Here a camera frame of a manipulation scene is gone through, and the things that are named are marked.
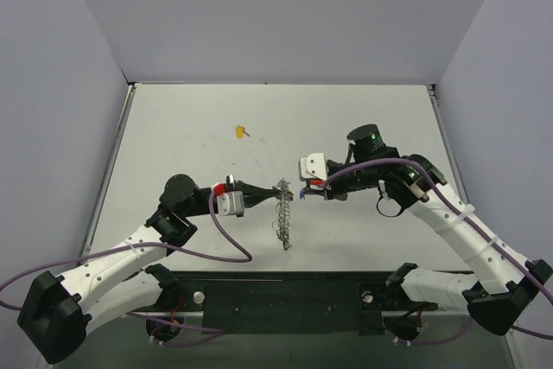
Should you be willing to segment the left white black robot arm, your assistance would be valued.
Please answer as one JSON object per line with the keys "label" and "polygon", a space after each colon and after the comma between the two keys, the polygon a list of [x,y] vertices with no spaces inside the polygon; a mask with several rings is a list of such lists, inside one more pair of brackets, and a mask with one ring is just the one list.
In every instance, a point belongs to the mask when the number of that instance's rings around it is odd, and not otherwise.
{"label": "left white black robot arm", "polygon": [[39,268],[17,324],[42,358],[54,365],[109,321],[150,305],[170,309],[178,284],[160,262],[182,252],[197,232],[190,218],[241,217],[246,209],[279,195],[276,187],[260,188],[232,177],[201,188],[188,175],[174,175],[155,212],[122,242],[74,260],[74,268],[58,275],[47,265]]}

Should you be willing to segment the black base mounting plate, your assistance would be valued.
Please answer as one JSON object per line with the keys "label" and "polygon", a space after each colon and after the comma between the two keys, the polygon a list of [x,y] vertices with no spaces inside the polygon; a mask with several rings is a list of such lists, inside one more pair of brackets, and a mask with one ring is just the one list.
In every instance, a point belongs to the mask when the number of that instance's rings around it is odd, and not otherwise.
{"label": "black base mounting plate", "polygon": [[199,313],[227,334],[381,334],[392,316],[415,327],[421,302],[387,286],[387,271],[178,271],[143,312]]}

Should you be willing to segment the metal disc keyring holder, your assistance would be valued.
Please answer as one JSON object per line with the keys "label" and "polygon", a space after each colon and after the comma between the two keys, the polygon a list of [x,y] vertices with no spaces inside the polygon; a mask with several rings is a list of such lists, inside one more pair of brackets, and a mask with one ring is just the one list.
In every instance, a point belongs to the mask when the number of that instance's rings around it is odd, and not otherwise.
{"label": "metal disc keyring holder", "polygon": [[294,195],[289,188],[289,184],[290,182],[285,178],[282,178],[276,184],[276,190],[278,191],[278,195],[276,196],[277,203],[275,206],[276,219],[272,223],[276,237],[282,243],[285,251],[288,251],[292,247],[289,228],[290,204],[294,199]]}

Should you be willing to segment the yellow tagged key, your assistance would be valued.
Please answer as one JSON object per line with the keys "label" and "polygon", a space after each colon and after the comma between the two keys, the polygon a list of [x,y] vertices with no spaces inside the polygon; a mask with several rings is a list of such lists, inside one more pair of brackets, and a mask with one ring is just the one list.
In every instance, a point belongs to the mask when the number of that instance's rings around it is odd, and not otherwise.
{"label": "yellow tagged key", "polygon": [[243,139],[245,137],[250,137],[251,135],[248,133],[246,128],[243,125],[237,124],[235,126],[235,133],[237,139]]}

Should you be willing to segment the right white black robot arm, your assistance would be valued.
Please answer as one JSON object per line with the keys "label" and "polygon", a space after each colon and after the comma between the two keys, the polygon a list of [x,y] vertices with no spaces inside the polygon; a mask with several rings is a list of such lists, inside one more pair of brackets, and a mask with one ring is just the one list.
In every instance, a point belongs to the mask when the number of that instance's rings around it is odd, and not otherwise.
{"label": "right white black robot arm", "polygon": [[426,270],[404,264],[387,280],[388,302],[411,302],[465,309],[486,331],[504,335],[552,276],[544,260],[530,260],[505,243],[476,215],[428,159],[401,156],[387,146],[378,127],[366,124],[347,136],[345,162],[325,162],[326,199],[346,200],[350,193],[376,188],[402,212],[429,226],[469,268],[467,274]]}

